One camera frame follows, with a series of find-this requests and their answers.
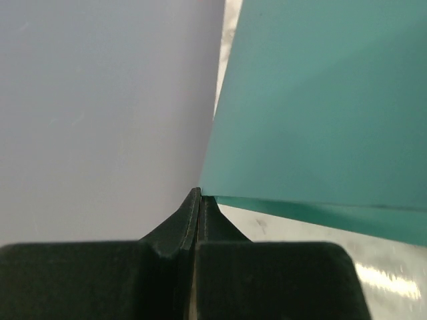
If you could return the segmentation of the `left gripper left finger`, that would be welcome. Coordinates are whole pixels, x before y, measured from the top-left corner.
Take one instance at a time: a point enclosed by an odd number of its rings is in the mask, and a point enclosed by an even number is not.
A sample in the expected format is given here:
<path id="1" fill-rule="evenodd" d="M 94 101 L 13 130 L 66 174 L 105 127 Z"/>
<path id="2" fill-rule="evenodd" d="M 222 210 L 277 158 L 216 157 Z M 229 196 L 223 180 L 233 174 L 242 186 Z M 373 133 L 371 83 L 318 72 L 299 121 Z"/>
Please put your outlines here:
<path id="1" fill-rule="evenodd" d="M 145 237 L 1 248 L 2 319 L 185 319 L 201 192 Z"/>

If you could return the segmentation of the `teal green folder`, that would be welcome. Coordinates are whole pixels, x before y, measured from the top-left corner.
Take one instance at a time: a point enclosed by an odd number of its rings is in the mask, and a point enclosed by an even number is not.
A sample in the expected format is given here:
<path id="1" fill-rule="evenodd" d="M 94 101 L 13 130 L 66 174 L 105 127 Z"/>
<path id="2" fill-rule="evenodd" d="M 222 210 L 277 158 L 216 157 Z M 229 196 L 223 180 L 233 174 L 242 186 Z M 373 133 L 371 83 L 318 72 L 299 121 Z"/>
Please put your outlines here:
<path id="1" fill-rule="evenodd" d="M 244 1 L 199 184 L 426 244 L 426 2 Z"/>

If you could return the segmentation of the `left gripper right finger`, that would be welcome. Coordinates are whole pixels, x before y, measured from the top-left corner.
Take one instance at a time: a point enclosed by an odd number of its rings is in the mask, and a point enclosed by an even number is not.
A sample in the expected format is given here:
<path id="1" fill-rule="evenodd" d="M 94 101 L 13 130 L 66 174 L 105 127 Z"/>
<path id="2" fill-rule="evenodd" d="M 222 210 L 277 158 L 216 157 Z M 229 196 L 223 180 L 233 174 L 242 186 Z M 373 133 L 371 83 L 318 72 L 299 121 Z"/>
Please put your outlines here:
<path id="1" fill-rule="evenodd" d="M 195 250 L 199 319 L 369 319 L 352 259 L 331 242 L 253 242 L 203 197 Z"/>

